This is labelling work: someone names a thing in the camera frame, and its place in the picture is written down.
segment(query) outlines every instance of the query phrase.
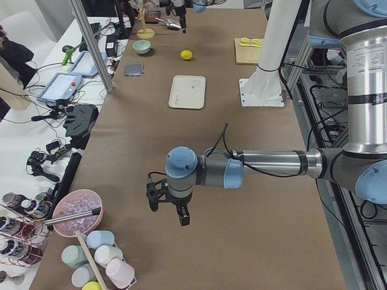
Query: white pole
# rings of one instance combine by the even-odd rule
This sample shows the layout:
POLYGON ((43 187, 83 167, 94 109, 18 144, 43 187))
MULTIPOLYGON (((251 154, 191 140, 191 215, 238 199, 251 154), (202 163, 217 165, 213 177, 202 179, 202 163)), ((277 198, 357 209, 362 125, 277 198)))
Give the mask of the white pole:
POLYGON ((239 80, 242 106, 284 106, 277 69, 301 1, 273 1, 257 69, 249 79, 239 80))

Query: white tray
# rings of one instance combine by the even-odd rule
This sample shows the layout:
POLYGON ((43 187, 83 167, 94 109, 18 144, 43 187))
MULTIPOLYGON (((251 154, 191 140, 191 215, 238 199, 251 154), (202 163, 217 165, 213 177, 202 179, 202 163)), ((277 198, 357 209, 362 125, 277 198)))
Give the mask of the white tray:
POLYGON ((204 107, 205 91, 205 77, 175 76, 168 105, 176 109, 201 109, 204 107))

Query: yellow cup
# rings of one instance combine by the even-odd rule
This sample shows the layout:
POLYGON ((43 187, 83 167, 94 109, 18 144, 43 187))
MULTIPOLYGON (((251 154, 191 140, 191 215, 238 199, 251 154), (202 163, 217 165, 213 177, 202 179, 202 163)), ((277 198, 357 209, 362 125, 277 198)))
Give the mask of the yellow cup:
POLYGON ((82 287, 82 290, 102 290, 102 288, 98 282, 91 281, 86 283, 85 286, 82 287))

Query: wooden cutting board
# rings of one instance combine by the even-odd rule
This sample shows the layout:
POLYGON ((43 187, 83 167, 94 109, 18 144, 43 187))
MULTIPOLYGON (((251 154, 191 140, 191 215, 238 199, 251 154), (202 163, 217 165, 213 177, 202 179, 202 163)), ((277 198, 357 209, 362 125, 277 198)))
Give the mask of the wooden cutting board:
POLYGON ((234 39, 235 60, 237 65, 257 65, 261 55, 261 47, 240 47, 241 38, 234 39))

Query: blue joint cap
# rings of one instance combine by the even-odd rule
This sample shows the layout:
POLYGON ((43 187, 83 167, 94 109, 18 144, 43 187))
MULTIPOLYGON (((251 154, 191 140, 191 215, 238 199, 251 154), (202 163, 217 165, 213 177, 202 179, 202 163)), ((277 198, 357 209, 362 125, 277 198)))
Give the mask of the blue joint cap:
POLYGON ((184 178, 196 170, 198 158, 188 147, 173 148, 167 155, 165 170, 172 178, 184 178))
POLYGON ((206 10, 206 4, 203 2, 197 2, 192 4, 193 9, 196 13, 203 13, 206 10))
POLYGON ((225 189, 238 189, 243 181, 243 164, 239 160, 229 159, 224 171, 223 187, 225 189))
POLYGON ((378 18, 387 17, 386 0, 353 0, 353 2, 368 15, 378 18))
POLYGON ((362 199, 375 204, 387 204, 387 160, 367 168, 358 178, 355 192, 362 199))
POLYGON ((309 46, 313 48, 337 48, 343 45, 337 38, 308 35, 309 46))

